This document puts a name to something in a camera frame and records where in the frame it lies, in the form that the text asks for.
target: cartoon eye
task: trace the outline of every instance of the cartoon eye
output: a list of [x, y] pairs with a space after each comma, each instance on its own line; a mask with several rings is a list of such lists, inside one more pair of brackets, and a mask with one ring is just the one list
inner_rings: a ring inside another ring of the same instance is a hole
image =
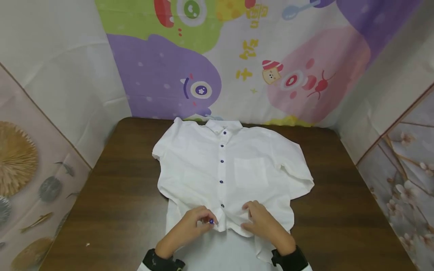
[[213, 93], [213, 90], [208, 83], [199, 81], [191, 85], [190, 92], [195, 98], [208, 99]]
[[177, 12], [183, 23], [195, 27], [205, 21], [207, 6], [204, 0], [180, 0], [177, 3]]
[[289, 73], [282, 79], [282, 82], [280, 83], [280, 89], [285, 91], [294, 89], [298, 87], [303, 82], [303, 80], [304, 75], [300, 70]]

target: black sleeve cuff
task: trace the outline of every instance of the black sleeve cuff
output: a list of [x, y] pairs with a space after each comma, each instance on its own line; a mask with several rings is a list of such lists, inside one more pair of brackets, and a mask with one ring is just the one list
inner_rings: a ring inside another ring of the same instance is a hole
[[152, 271], [181, 271], [185, 266], [183, 261], [173, 261], [173, 257], [168, 260], [158, 257], [155, 254], [155, 249], [148, 250], [143, 264]]
[[293, 253], [286, 256], [281, 256], [277, 249], [271, 252], [273, 254], [271, 258], [273, 265], [279, 264], [284, 271], [302, 271], [309, 265], [298, 246], [296, 246], [296, 250]]

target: person's left hand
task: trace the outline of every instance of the person's left hand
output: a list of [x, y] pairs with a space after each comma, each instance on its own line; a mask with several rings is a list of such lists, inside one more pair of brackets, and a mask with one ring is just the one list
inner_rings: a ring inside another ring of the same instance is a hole
[[[155, 254], [160, 258], [169, 259], [178, 248], [210, 231], [214, 227], [209, 223], [210, 219], [218, 224], [216, 216], [205, 206], [187, 211], [178, 224], [158, 242]], [[198, 226], [198, 221], [202, 221], [203, 224]]]

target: shirt collar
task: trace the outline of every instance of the shirt collar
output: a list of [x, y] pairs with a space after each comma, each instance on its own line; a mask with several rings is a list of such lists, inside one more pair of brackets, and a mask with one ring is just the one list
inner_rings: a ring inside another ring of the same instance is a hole
[[217, 134], [221, 133], [224, 129], [228, 129], [230, 131], [238, 131], [243, 128], [241, 122], [239, 121], [208, 120], [205, 126], [210, 128], [214, 133]]

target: wooden table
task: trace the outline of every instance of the wooden table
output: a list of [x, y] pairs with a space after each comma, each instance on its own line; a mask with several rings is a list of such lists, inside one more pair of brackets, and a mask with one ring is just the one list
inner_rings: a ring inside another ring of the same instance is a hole
[[[137, 270], [164, 236], [167, 200], [151, 151], [172, 123], [118, 123], [40, 270]], [[415, 270], [333, 131], [267, 128], [301, 145], [314, 178], [312, 192], [291, 201], [292, 233], [314, 271]]]

